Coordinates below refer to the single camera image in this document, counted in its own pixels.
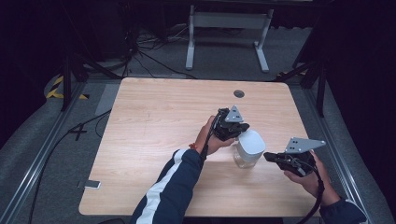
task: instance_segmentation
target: striped sleeve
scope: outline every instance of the striped sleeve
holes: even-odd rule
[[[195,150],[176,151],[134,210],[131,224],[182,223],[201,173],[200,162]]]

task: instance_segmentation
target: table leg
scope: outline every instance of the table leg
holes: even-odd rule
[[[265,19],[264,25],[262,26],[262,37],[260,38],[260,41],[254,42],[257,57],[259,58],[260,66],[262,67],[262,71],[264,73],[268,73],[269,68],[267,61],[265,60],[264,52],[262,51],[262,46],[264,45],[264,40],[265,37],[267,36],[273,13],[274,13],[273,9],[268,10],[267,18]]]
[[[194,61],[194,6],[190,8],[190,21],[189,21],[189,47],[187,49],[186,69],[191,70]]]

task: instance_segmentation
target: metal frame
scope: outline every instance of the metal frame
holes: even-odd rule
[[[9,202],[5,212],[0,217],[0,224],[13,223],[14,219],[21,211],[21,208],[26,201],[26,198],[28,197],[30,191],[35,185],[35,182],[40,176],[40,173],[43,171],[45,160],[50,154],[57,140],[59,132],[67,119],[67,116],[70,114],[73,105],[78,100],[78,97],[82,94],[84,87],[85,83],[76,84],[70,104],[66,107],[64,112],[61,112],[59,114],[58,118],[55,120],[55,123],[53,124],[52,129],[50,130],[49,135],[47,136],[43,146],[38,151],[37,155],[35,156],[35,160],[26,171],[26,174],[24,175],[20,186],[18,187],[17,191]]]
[[[260,67],[264,73],[269,72],[267,61],[265,60],[262,46],[268,33],[268,28],[273,17],[274,10],[269,9],[267,14],[243,14],[243,13],[215,13],[215,12],[195,12],[194,6],[190,6],[189,20],[189,46],[187,49],[186,69],[191,70],[194,60],[194,28],[195,27],[226,27],[242,29],[261,29],[262,35],[259,41],[254,42],[254,49],[260,62]]]
[[[374,223],[370,218],[369,213],[367,212],[367,209],[361,198],[361,193],[358,189],[358,186],[356,185],[352,173],[350,173],[346,161],[344,160],[341,153],[337,150],[337,146],[334,143],[332,133],[329,126],[327,125],[326,119],[324,119],[319,113],[315,113],[315,111],[317,111],[317,99],[315,98],[314,93],[311,90],[304,90],[304,94],[309,101],[309,106],[311,110],[314,111],[315,119],[317,120],[320,129],[325,136],[325,141],[328,143],[327,146],[330,149],[330,156],[332,158],[332,162],[334,164],[337,174],[340,177],[344,191],[346,192],[346,196],[365,213],[368,223]]]

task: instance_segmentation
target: small hole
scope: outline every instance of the small hole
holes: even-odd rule
[[[233,95],[238,97],[238,98],[242,98],[242,97],[245,96],[245,93],[243,91],[236,90],[236,91],[233,92]]]

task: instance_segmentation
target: wrist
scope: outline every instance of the wrist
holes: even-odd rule
[[[202,147],[200,147],[199,145],[196,145],[195,143],[189,144],[189,147],[190,147],[190,149],[194,149],[195,151],[198,152],[198,154],[201,155]]]
[[[330,185],[325,186],[325,190],[323,191],[321,206],[329,206],[340,201],[340,196],[335,192],[335,190]]]

